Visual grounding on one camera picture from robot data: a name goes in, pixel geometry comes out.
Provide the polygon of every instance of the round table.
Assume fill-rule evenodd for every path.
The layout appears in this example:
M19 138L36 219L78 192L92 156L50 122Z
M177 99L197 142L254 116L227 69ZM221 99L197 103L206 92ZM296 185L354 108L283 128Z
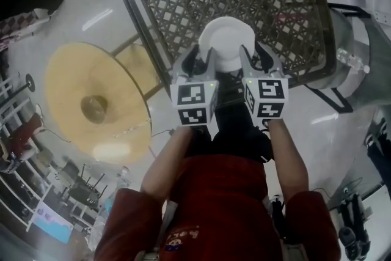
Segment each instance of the round table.
M133 77L109 53L86 43L60 47L46 69L45 91L61 132L82 152L114 164L145 155L148 106Z

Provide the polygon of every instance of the tiled floor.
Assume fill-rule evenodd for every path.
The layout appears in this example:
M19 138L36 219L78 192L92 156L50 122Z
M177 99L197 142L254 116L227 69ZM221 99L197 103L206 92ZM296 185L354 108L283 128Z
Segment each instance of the tiled floor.
M44 25L36 36L10 48L10 68L19 71L22 77L26 73L34 77L37 90L29 96L32 102L39 103L46 113L46 126L60 134L55 121L49 115L44 90L45 68L53 52L65 43L77 41L112 51L134 34L134 26L122 0L65 0L53 19ZM343 86L345 95L349 94L355 80L352 76L350 83ZM149 99L148 105L152 115L153 134L175 128L178 117L165 91L161 90ZM285 120L308 167L311 188L323 187L329 194L337 189L354 158L362 151L360 146L372 115L373 108L367 108L354 114L339 116L305 87L290 91ZM216 132L215 124L211 126L211 132ZM152 137L151 151L143 159L128 165L134 182L133 188L138 188L145 171L153 162L154 155L159 153L168 138L167 132ZM40 134L38 139L54 153L60 164L61 156L67 155L78 164L91 164L89 172L94 177L105 172L104 184L115 177L119 169L107 164L95 164L94 160L80 153L75 146L52 134ZM279 193L272 162L266 165L266 172L269 193Z

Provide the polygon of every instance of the white plate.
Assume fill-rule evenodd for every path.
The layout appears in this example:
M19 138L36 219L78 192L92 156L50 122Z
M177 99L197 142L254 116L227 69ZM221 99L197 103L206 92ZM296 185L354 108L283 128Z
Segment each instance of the white plate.
M216 70L232 72L241 68L239 47L244 45L254 55L255 34L246 23L232 17L221 17L210 21L203 30L198 43L203 61L213 47L217 51Z

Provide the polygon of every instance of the black metal frame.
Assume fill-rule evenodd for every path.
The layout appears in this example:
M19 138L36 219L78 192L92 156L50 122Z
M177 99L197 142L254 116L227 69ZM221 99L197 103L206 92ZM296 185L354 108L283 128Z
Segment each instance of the black metal frame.
M111 52L111 55L116 58L126 47L129 45L132 45L136 40L140 39L140 35L136 34L135 36L132 36L127 41L119 45L115 50ZM156 93L159 92L163 88L163 84L159 83L154 88L152 88L150 91L146 92L145 94L142 94L145 101L152 98Z
M96 194L96 195L98 196L98 199L97 199L96 202L91 203L90 205L87 205L87 204L84 204L84 205L87 205L87 206L90 207L90 208L96 208L96 207L98 206L98 201L99 201L99 199L102 197L103 193L106 191L106 188L107 188L108 186L106 185L106 186L104 187L104 189L102 190L101 193L96 189L97 185L99 184L99 182L101 181L101 179L104 177L104 173L101 175L101 177L97 180L97 182L96 182L94 185L89 184L89 181L90 181L90 178L91 178L91 177L89 177L88 180L85 181L84 178L83 178L83 173L84 173L84 168L85 168L85 166L86 166L86 165L83 164L83 167L82 167L80 176L77 176L75 183L74 183L73 186L71 186L71 188L69 189L68 197L67 197L67 200L66 200L66 201L68 201L69 198L72 197L70 193L71 193L72 191L74 191L74 190L77 191L78 186L79 186L80 184L83 184L83 185L86 185L86 187L90 190L89 195L91 195L91 194L94 193L94 194Z
M145 21L141 15L141 12L135 0L123 0L123 1L136 27L137 32L140 34L142 44L145 46L145 49L148 55L150 56L152 64L154 65L156 72L161 78L161 81L163 82L163 85L167 93L170 95L169 86L171 84L171 77L169 75L169 69L167 69L166 65L164 64L164 61L161 56L161 52L158 50L157 46L155 45L152 35L148 30L148 26L145 24ZM307 71L304 75L290 78L289 80L290 87L295 87L302 84L310 83L312 81L329 76L333 74L333 72L335 71L336 52L335 52L334 30L332 27L331 15L327 7L327 1L326 0L312 0L312 1L314 4L324 4L324 7L316 6L317 7L316 11L318 15L318 28L320 30L320 34L322 37L321 40L324 43L326 63L325 66L319 70L315 70L313 72ZM147 6L144 7L152 25L157 26L155 17L153 16L152 12L148 11ZM156 30L156 35L160 37L160 39L163 39L159 29L155 27L155 30ZM166 57L172 65L174 60L172 60L168 55L167 47L164 47L165 40L163 39L161 43L164 48ZM237 90L237 88L240 86L236 84L233 87Z
M348 12L341 12L341 14L343 14L345 17L371 18L371 15L368 12L366 12L365 10L363 10L362 8L357 7L357 6L330 3L329 8L348 11ZM333 100L331 100L329 97L327 97L319 89L311 88L308 85L305 85L305 86L306 86L306 88L311 90L315 95L320 97L320 99L325 101L330 107L332 107L334 110L336 110L339 114L353 112L352 106L346 100L346 98L341 95L341 93L338 91L337 88L331 88L331 91L334 93L334 95L336 95L338 97L338 99L341 101L343 106L336 104Z

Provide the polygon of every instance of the metal mesh rack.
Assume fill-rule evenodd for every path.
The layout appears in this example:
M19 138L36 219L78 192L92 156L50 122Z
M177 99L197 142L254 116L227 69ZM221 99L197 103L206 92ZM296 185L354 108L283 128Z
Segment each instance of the metal mesh rack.
M320 79L334 69L334 37L326 0L124 1L162 80L168 84L170 64L198 42L206 24L223 16L250 25L256 40L280 56L290 86ZM152 40L152 32L157 39ZM239 88L240 73L219 74L219 78L227 89Z

